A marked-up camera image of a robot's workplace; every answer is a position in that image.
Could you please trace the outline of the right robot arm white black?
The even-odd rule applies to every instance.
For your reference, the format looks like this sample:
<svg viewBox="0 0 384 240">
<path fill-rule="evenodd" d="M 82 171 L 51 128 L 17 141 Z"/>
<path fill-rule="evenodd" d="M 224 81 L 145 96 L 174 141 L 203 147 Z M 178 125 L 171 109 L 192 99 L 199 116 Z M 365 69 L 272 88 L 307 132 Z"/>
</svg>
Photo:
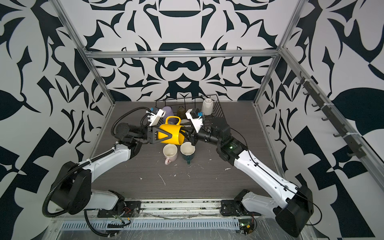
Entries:
<svg viewBox="0 0 384 240">
<path fill-rule="evenodd" d="M 298 187 L 285 180 L 263 164 L 248 148 L 246 142 L 233 137 L 232 128 L 225 118 L 213 118 L 204 129 L 202 117 L 189 117 L 192 127 L 186 128 L 185 136 L 196 145 L 201 141 L 216 146 L 219 157 L 247 174 L 271 199 L 243 191 L 239 194 L 241 205 L 249 213 L 274 218 L 290 236 L 297 238 L 315 212 L 313 193 L 307 186 Z"/>
</svg>

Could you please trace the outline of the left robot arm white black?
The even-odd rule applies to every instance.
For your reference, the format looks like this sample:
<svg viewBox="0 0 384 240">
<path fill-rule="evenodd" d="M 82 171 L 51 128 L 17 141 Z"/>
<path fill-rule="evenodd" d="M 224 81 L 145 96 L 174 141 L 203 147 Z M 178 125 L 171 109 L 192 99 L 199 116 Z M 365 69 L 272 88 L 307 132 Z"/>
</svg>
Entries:
<svg viewBox="0 0 384 240">
<path fill-rule="evenodd" d="M 67 162 L 60 169 L 42 205 L 46 218 L 80 212 L 91 231 L 105 238 L 112 233 L 102 233 L 92 227 L 88 211 L 99 210 L 115 217 L 124 228 L 130 222 L 122 220 L 126 213 L 125 198 L 115 191 L 92 190 L 92 183 L 115 166 L 135 157 L 144 144 L 164 143 L 178 138 L 178 130 L 170 130 L 169 120 L 159 125 L 165 112 L 159 108 L 138 107 L 120 116 L 111 127 L 111 134 L 117 142 L 106 152 L 80 163 Z"/>
</svg>

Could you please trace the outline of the white faceted mug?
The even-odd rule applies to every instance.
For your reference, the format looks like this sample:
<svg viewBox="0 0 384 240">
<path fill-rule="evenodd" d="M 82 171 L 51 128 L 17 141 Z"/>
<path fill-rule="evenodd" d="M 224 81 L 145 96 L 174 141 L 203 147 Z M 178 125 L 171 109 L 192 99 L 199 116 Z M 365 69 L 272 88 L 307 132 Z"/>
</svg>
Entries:
<svg viewBox="0 0 384 240">
<path fill-rule="evenodd" d="M 211 98 L 207 98 L 203 101 L 202 113 L 205 116 L 209 116 L 213 113 L 214 101 Z"/>
</svg>

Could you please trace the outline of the olive textured glass cup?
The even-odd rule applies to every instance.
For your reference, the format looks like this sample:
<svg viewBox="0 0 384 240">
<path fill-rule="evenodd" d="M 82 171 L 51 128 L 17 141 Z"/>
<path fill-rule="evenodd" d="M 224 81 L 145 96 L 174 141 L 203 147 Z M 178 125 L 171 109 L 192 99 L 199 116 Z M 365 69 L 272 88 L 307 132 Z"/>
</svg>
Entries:
<svg viewBox="0 0 384 240">
<path fill-rule="evenodd" d="M 177 111 L 177 117 L 179 117 L 181 120 L 186 119 L 186 109 L 183 106 L 178 107 Z"/>
</svg>

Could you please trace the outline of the lilac plastic cup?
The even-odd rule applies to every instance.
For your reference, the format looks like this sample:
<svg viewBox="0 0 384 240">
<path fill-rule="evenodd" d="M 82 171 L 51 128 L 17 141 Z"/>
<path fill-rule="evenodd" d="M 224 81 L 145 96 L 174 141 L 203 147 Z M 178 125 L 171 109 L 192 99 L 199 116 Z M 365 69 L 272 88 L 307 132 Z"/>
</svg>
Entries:
<svg viewBox="0 0 384 240">
<path fill-rule="evenodd" d="M 162 108 L 162 110 L 165 113 L 164 116 L 163 116 L 164 119 L 166 119 L 167 117 L 170 117 L 170 116 L 174 116 L 174 112 L 173 112 L 172 107 L 165 106 L 165 107 Z"/>
</svg>

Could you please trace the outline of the white mug red inside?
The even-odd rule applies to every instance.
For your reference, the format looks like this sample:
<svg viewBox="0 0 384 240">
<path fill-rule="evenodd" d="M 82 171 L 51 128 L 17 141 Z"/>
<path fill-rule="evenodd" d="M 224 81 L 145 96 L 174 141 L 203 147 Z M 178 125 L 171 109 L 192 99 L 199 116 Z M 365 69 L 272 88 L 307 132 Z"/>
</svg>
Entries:
<svg viewBox="0 0 384 240">
<path fill-rule="evenodd" d="M 189 128 L 192 126 L 192 122 L 188 119 L 183 119 L 183 120 L 181 120 L 181 126 Z"/>
</svg>

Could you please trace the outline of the yellow mug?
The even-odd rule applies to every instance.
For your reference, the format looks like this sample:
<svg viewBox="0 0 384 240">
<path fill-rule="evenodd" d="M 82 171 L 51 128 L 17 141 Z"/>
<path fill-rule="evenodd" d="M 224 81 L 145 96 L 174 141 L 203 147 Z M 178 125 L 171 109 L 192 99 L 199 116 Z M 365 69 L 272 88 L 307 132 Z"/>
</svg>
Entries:
<svg viewBox="0 0 384 240">
<path fill-rule="evenodd" d="M 175 125 L 170 124 L 171 119 L 176 119 L 177 123 Z M 163 141 L 163 144 L 173 144 L 181 146 L 185 141 L 185 136 L 183 135 L 184 131 L 181 130 L 181 119 L 177 116 L 170 116 L 166 118 L 164 124 L 160 125 L 160 128 L 171 133 L 173 135 L 172 139 Z"/>
</svg>

